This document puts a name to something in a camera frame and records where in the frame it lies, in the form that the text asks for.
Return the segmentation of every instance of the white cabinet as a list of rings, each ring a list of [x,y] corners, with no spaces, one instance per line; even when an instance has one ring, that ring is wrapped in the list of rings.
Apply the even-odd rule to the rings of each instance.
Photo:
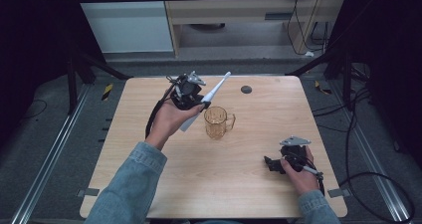
[[[163,2],[81,5],[105,56],[173,52]]]

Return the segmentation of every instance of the glass mug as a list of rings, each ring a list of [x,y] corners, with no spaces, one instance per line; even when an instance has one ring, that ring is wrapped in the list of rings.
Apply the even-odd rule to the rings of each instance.
[[[221,107],[210,107],[204,114],[205,127],[209,137],[221,138],[226,131],[233,129],[236,117],[233,113],[227,113]]]

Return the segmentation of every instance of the black cable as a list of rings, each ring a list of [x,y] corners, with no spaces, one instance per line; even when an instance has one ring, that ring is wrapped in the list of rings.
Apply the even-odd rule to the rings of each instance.
[[[312,110],[312,112],[319,112],[319,111],[323,111],[323,110],[338,107],[338,106],[341,106],[341,105],[333,105],[333,106],[329,106],[329,107],[319,108],[319,109],[316,109],[316,110]]]
[[[324,126],[324,125],[321,125],[321,124],[317,124],[316,126],[323,127],[323,128],[329,129],[329,130],[337,131],[337,132],[347,132],[347,130],[340,130],[340,129]]]
[[[314,9],[313,9],[313,12],[311,13],[311,16],[314,14],[315,8],[316,8],[316,6],[314,6]],[[292,47],[293,47],[294,52],[297,55],[304,55],[305,54],[305,53],[299,53],[298,51],[296,51],[295,46],[293,45],[292,37],[290,36],[290,33],[289,33],[290,32],[290,23],[292,21],[292,18],[294,16],[294,14],[296,15],[296,19],[298,21],[298,27],[299,27],[299,30],[301,31],[302,41],[303,41],[304,45],[310,50],[310,52],[320,51],[321,49],[312,49],[312,48],[310,48],[307,45],[307,42],[305,41],[304,31],[302,30],[302,26],[301,26],[301,23],[299,22],[299,17],[298,17],[298,0],[295,0],[295,6],[293,8],[292,16],[290,17],[289,22],[288,22],[288,37],[289,37],[289,40],[290,40],[290,42],[292,44]]]
[[[322,192],[322,195],[325,196],[325,187],[323,186],[322,178],[317,177],[317,184],[319,185],[319,190]]]
[[[376,173],[376,172],[361,172],[361,173],[357,173],[357,174],[354,174],[354,175],[350,176],[349,165],[348,165],[349,138],[350,138],[350,133],[352,131],[353,123],[355,121],[355,113],[356,113],[356,109],[355,108],[356,108],[356,104],[357,104],[356,101],[358,101],[358,99],[357,99],[358,98],[358,95],[359,95],[359,93],[357,93],[356,96],[355,96],[355,98],[353,99],[354,100],[354,103],[353,103],[352,109],[351,109],[352,116],[351,116],[351,121],[350,121],[349,128],[347,130],[346,141],[345,141],[345,171],[346,171],[346,179],[344,181],[342,181],[339,184],[339,186],[342,186],[343,184],[347,183],[348,186],[349,186],[349,190],[352,193],[352,195],[354,196],[354,198],[356,199],[356,201],[359,202],[359,204],[362,205],[363,208],[365,208],[369,213],[371,213],[375,217],[379,218],[380,220],[383,220],[383,221],[386,221],[386,222],[389,222],[389,223],[408,223],[409,221],[411,221],[413,219],[413,217],[415,215],[415,206],[413,204],[413,201],[410,199],[409,195],[407,194],[407,192],[404,190],[404,188],[402,188],[400,186],[399,183],[397,183],[396,181],[394,181],[393,179],[391,179],[388,176],[385,176],[383,174]],[[351,184],[351,179],[356,178],[358,176],[363,176],[363,175],[376,175],[376,176],[380,176],[380,177],[386,178],[386,179],[390,180],[396,187],[398,187],[400,189],[400,191],[402,192],[402,194],[406,197],[406,199],[407,199],[407,201],[408,201],[408,203],[409,203],[409,205],[411,207],[411,213],[409,215],[409,218],[407,218],[406,220],[403,220],[403,221],[395,221],[395,220],[392,220],[392,219],[388,219],[386,217],[383,217],[380,214],[377,214],[375,211],[373,211],[367,205],[365,205],[364,202],[356,195],[356,192],[355,192],[355,190],[353,188],[353,185]]]
[[[349,103],[344,104],[344,105],[334,105],[334,106],[330,106],[330,107],[326,107],[326,108],[321,108],[321,109],[318,109],[318,110],[314,110],[313,112],[316,112],[316,111],[322,111],[322,110],[325,110],[325,109],[328,109],[328,108],[331,108],[331,107],[340,106],[339,108],[334,109],[334,110],[329,111],[329,112],[323,112],[323,113],[314,114],[314,117],[317,117],[317,116],[324,116],[324,115],[332,114],[332,113],[334,113],[334,112],[338,112],[338,111],[340,111],[340,110],[341,110],[341,109],[343,109],[343,108],[348,107],[349,105],[352,105],[352,104],[353,104],[353,103],[355,103],[355,102],[358,102],[358,103],[359,103],[360,101],[362,101],[362,100],[364,100],[364,99],[368,98],[368,97],[359,98],[359,97],[360,97],[360,96],[362,96],[363,94],[360,94],[360,95],[356,94],[356,97],[355,97],[355,98],[356,98],[356,101],[351,100]]]
[[[151,115],[149,116],[148,123],[146,124],[145,128],[145,138],[149,137],[149,134],[151,132],[152,124],[155,120],[155,116],[157,115],[158,111],[161,109],[162,105],[165,101],[168,100],[167,96],[170,94],[170,92],[173,90],[174,86],[177,84],[178,80],[173,80],[171,77],[166,77],[167,80],[171,83],[171,87],[165,92],[164,96],[157,102],[154,109],[151,112]]]
[[[329,37],[328,37],[328,22],[325,22],[325,28],[323,31],[323,36],[322,38],[315,38],[314,37],[314,33],[315,30],[317,28],[318,22],[316,22],[314,24],[313,30],[311,32],[311,41],[315,44],[315,45],[323,45],[324,47],[326,46],[327,42],[329,41]]]
[[[23,116],[22,118],[31,118],[31,117],[35,117],[35,116],[40,115],[42,112],[44,112],[44,111],[46,110],[46,108],[47,108],[47,103],[46,103],[45,101],[43,101],[43,100],[33,100],[33,103],[35,103],[35,102],[41,102],[41,103],[43,103],[43,104],[44,104],[44,107],[41,109],[41,111],[40,111],[40,112],[37,112],[37,113],[35,113],[35,114],[28,115],[28,116]]]

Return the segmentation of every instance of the person's right hand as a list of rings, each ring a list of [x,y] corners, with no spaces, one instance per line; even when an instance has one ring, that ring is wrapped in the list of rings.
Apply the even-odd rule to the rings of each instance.
[[[156,114],[151,132],[145,142],[161,150],[180,126],[191,117],[199,114],[204,107],[205,105],[202,104],[188,111],[182,111],[171,99],[167,99]]]
[[[314,162],[314,157],[311,154],[310,149],[306,146],[307,151],[307,158]],[[306,192],[313,191],[313,190],[319,190],[319,186],[317,184],[317,177],[305,170],[302,170],[301,172],[296,172],[290,164],[285,161],[283,158],[280,160],[283,169],[286,172],[286,175],[290,178],[291,182],[294,184],[296,191],[299,195],[302,195]]]

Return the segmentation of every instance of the denim jacket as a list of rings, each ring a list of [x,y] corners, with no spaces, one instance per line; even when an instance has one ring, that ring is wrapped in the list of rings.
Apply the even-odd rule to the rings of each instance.
[[[140,142],[100,194],[85,223],[144,223],[166,161],[161,151]],[[302,195],[299,203],[306,223],[339,223],[319,191]]]

